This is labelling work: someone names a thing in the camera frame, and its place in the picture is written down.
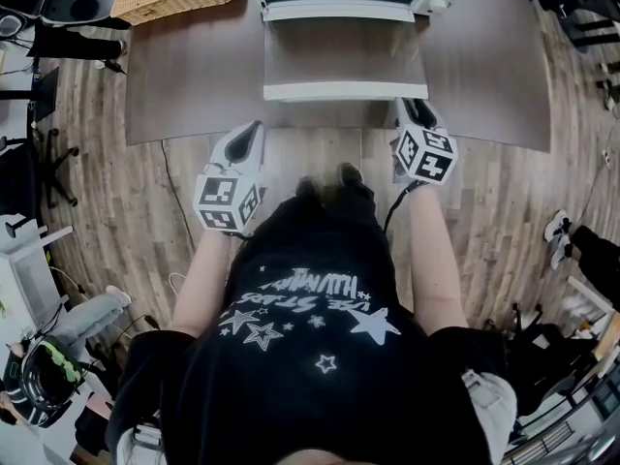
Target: table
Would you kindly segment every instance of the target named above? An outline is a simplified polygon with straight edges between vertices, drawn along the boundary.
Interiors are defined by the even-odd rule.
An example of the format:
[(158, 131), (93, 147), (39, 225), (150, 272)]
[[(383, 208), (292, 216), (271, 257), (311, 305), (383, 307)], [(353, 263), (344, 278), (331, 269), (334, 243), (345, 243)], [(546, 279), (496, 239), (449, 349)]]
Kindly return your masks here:
[[(460, 0), (416, 29), (415, 60), (451, 133), (549, 150), (543, 41), (528, 0)], [(129, 54), (127, 142), (225, 132), (257, 119), (268, 128), (393, 127), (388, 102), (266, 106), (263, 86), (264, 26), (246, 0), (139, 25)]]

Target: wooden floor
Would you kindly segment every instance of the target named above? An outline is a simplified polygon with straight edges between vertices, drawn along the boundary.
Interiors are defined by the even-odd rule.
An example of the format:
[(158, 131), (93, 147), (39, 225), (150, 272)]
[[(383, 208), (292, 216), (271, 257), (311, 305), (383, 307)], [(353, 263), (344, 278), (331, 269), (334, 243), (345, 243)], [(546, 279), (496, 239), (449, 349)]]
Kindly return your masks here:
[[(550, 270), (550, 253), (543, 242), (543, 227), (558, 208), (578, 219), (589, 201), (583, 223), (620, 241), (620, 140), (618, 130), (610, 131), (614, 118), (603, 109), (594, 84), (598, 63), (620, 58), (619, 49), (599, 46), (579, 54), (553, 15), (539, 15), (550, 78), (551, 154), (461, 139), (458, 167), (442, 189), (465, 309), (473, 326), (481, 326), (487, 318), (504, 325), (516, 301), (524, 310), (542, 303), (547, 319), (575, 324), (562, 299), (573, 294), (567, 277), (581, 277), (580, 272), (575, 263)], [(96, 35), (124, 37), (123, 32), (106, 30)], [(88, 62), (48, 65), (54, 64), (61, 66), (57, 111), (44, 124), (60, 129), (58, 150), (78, 145), (80, 155), (65, 174), (79, 205), (61, 203), (44, 212), (52, 230), (75, 228), (71, 236), (52, 245), (53, 256), (91, 295), (114, 284), (134, 297), (132, 318), (150, 313), (165, 326), (175, 302), (169, 275), (188, 269), (193, 250), (167, 178), (163, 150), (192, 237), (198, 241), (202, 228), (191, 199), (214, 139), (202, 136), (127, 147), (125, 77), (97, 71)], [(337, 163), (350, 161), (362, 167), (375, 190), (383, 222), (400, 190), (390, 183), (388, 142), (394, 136), (393, 131), (361, 130), (269, 133), (265, 153), (269, 190), (259, 218), (291, 196), (301, 176), (309, 173), (328, 182)], [(609, 137), (612, 170), (602, 169), (597, 177)], [(411, 307), (404, 207), (392, 220), (389, 240), (400, 299)], [(173, 284), (180, 288), (182, 278), (173, 277)], [(67, 290), (78, 301), (69, 284)], [(117, 323), (125, 327), (129, 322), (126, 316)], [(137, 327), (148, 325), (140, 322)]]

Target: star print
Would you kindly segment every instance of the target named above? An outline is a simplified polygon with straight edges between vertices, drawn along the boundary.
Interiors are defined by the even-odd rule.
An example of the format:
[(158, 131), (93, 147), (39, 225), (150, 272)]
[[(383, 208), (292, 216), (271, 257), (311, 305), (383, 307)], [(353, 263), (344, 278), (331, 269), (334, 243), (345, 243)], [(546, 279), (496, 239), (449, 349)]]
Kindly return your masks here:
[(220, 323), (220, 326), (223, 326), (224, 324), (232, 324), (232, 334), (236, 334), (237, 331), (241, 329), (241, 326), (243, 326), (246, 322), (261, 321), (261, 319), (253, 317), (253, 313), (256, 313), (256, 310), (252, 310), (251, 312), (246, 313), (235, 310), (234, 315)]
[(317, 367), (319, 367), (324, 374), (329, 372), (330, 370), (336, 370), (336, 357), (335, 356), (325, 356), (321, 355), (321, 359), (315, 363)]
[(351, 332), (368, 332), (378, 345), (386, 343), (386, 332), (388, 331), (400, 335), (400, 331), (386, 320), (388, 316), (386, 308), (377, 310), (372, 315), (367, 315), (357, 310), (347, 310), (347, 312), (353, 315), (359, 322), (358, 325), (351, 329)]
[(317, 317), (316, 315), (313, 315), (312, 317), (310, 317), (308, 324), (312, 324), (314, 327), (319, 328), (324, 326), (326, 323), (323, 322), (323, 317)]
[(245, 344), (257, 342), (264, 352), (267, 351), (269, 341), (278, 337), (284, 337), (282, 334), (272, 329), (273, 323), (263, 325), (262, 327), (260, 327), (259, 325), (248, 324), (248, 327), (250, 327), (252, 334), (246, 337), (243, 343)]

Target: gray pants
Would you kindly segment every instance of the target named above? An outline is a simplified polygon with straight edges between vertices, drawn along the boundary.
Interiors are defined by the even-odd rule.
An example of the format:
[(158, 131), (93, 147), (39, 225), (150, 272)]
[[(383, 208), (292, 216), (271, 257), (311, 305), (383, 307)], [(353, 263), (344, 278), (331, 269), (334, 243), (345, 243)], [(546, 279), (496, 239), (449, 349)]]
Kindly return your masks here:
[(86, 346), (86, 339), (118, 319), (125, 306), (121, 297), (99, 294), (61, 315), (58, 325), (49, 334), (65, 345), (72, 357), (79, 359)]

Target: brown tabletop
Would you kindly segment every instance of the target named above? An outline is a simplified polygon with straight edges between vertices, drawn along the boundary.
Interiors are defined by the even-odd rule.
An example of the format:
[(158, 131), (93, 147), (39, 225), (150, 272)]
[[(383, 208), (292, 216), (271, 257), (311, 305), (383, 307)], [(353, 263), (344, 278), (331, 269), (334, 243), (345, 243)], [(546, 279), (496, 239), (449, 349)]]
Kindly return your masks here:
[[(415, 60), (423, 57), (430, 100), (449, 130), (548, 150), (543, 44), (528, 0), (461, 0), (424, 24)], [(265, 102), (264, 26), (246, 0), (137, 26), (128, 74), (128, 144), (257, 119), (268, 127), (393, 125), (387, 102)]]

